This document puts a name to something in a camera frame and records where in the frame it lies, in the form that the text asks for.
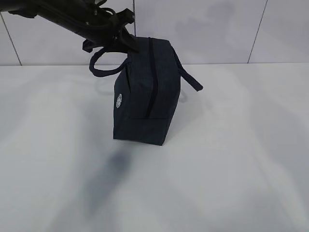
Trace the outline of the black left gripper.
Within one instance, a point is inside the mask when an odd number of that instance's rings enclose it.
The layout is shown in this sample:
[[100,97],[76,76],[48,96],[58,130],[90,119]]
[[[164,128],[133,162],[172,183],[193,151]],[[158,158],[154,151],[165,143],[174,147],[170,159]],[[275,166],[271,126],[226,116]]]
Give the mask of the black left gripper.
[[126,29],[126,25],[132,24],[134,21],[134,13],[125,9],[118,13],[112,13],[104,25],[93,26],[87,22],[85,28],[93,35],[83,42],[82,49],[92,52],[94,48],[102,47],[108,52],[139,52],[140,48],[136,37]]

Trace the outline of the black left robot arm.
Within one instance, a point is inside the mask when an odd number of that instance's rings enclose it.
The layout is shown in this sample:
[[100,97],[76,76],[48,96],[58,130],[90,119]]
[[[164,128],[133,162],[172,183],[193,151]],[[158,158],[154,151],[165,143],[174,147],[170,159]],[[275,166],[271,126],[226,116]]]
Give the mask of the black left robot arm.
[[135,37],[126,25],[135,21],[128,8],[116,12],[103,0],[1,0],[0,10],[25,18],[40,16],[84,38],[83,50],[98,47],[110,52],[138,52]]

